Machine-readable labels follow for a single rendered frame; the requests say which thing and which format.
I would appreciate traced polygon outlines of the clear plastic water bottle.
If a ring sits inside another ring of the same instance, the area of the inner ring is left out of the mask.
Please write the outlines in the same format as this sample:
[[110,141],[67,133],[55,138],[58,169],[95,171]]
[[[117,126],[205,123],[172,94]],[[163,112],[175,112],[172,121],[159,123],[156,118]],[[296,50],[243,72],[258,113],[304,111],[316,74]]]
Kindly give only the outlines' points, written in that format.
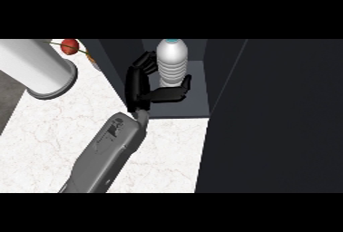
[[163,39],[159,43],[157,65],[160,86],[181,86],[188,69],[188,47],[181,39]]

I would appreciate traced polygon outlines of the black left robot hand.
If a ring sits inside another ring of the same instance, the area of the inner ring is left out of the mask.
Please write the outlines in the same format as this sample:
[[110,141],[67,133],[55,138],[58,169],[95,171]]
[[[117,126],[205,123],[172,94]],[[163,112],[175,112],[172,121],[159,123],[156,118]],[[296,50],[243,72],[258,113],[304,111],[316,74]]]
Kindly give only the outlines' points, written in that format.
[[128,69],[125,98],[129,112],[149,111],[151,103],[181,102],[191,89],[193,76],[188,74],[178,87],[160,87],[151,90],[150,75],[159,70],[157,54],[144,52]]

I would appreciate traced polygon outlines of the dark grey cabinet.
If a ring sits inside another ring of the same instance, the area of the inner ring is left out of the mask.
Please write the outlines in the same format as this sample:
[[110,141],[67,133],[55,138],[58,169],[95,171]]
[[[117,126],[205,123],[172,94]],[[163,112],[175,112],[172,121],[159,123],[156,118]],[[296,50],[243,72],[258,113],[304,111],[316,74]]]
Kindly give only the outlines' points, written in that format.
[[[107,81],[125,102],[125,77],[129,66],[162,39],[82,39]],[[154,103],[154,119],[209,118],[236,69],[248,39],[185,39],[191,90],[181,102]]]

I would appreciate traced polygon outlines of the dark grey cabinet door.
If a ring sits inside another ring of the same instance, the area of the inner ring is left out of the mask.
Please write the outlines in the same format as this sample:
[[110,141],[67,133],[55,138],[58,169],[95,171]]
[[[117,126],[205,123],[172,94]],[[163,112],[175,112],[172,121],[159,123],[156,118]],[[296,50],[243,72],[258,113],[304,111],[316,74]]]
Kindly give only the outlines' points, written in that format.
[[343,40],[248,41],[196,189],[343,192]]

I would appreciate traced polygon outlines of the small orange object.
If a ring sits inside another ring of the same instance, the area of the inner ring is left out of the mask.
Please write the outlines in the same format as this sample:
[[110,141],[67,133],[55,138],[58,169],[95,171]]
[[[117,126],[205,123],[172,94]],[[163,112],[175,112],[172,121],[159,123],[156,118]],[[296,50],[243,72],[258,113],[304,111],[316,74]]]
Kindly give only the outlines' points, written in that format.
[[98,64],[97,64],[97,61],[95,61],[95,59],[92,58],[92,56],[91,56],[89,54],[86,54],[86,56],[88,56],[88,59],[89,59],[92,65],[94,65],[94,68],[95,68],[100,72],[103,72],[103,70],[101,70],[101,68],[100,68],[100,66],[98,66]]

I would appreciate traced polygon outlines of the white cylindrical container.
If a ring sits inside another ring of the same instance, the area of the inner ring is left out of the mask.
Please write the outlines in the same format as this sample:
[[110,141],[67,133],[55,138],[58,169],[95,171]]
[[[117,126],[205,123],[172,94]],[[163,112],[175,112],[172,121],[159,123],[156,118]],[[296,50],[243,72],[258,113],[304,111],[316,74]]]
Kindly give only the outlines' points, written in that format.
[[0,39],[0,71],[41,100],[63,96],[79,78],[78,66],[58,54],[48,39]]

